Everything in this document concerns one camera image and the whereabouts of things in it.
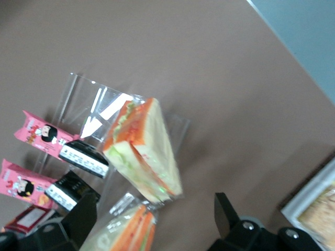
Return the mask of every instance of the brown table surface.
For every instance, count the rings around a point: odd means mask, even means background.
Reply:
[[[152,250],[206,250],[215,192],[287,225],[277,205],[334,145],[331,102],[245,0],[0,1],[0,62],[0,155],[26,168],[22,110],[50,120],[70,72],[191,119],[185,198],[161,210]],[[24,205],[0,198],[3,225]]]

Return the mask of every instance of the cartoon character logo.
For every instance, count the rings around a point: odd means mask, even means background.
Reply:
[[[35,125],[28,130],[30,136],[27,137],[27,143],[32,144],[35,141],[36,136],[41,136],[44,142],[51,142],[56,144],[57,142],[57,129],[52,125],[45,124],[42,128]]]
[[[21,197],[30,197],[34,191],[34,184],[27,179],[21,179],[20,176],[17,177],[17,181],[8,181],[7,188],[9,193],[12,194],[13,197],[19,195]]]

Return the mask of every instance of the wrapped sandwich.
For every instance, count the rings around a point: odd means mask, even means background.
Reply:
[[[335,182],[307,208],[299,221],[320,243],[335,251]]]
[[[149,251],[154,232],[155,217],[140,204],[112,219],[80,251]]]
[[[179,172],[159,102],[127,101],[108,133],[104,154],[149,201],[182,193]]]

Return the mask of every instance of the metal screw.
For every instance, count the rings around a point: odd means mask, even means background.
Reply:
[[[243,227],[244,227],[245,229],[249,229],[249,230],[253,230],[253,229],[254,229],[253,224],[252,224],[251,222],[249,222],[249,221],[245,221],[245,222],[243,222]]]
[[[292,229],[288,229],[288,230],[286,230],[285,233],[287,234],[287,236],[292,237],[292,238],[294,238],[294,239],[298,239],[298,238],[299,238],[298,233],[295,232],[295,231],[292,230]]]

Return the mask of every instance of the price label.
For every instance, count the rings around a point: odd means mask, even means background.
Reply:
[[[56,185],[52,184],[47,190],[46,194],[50,196],[56,203],[71,211],[77,202],[68,196],[64,191],[58,188]]]
[[[68,145],[65,145],[62,148],[59,156],[69,163],[85,169],[90,173],[96,174],[99,177],[105,177],[109,169],[107,165],[69,147]]]

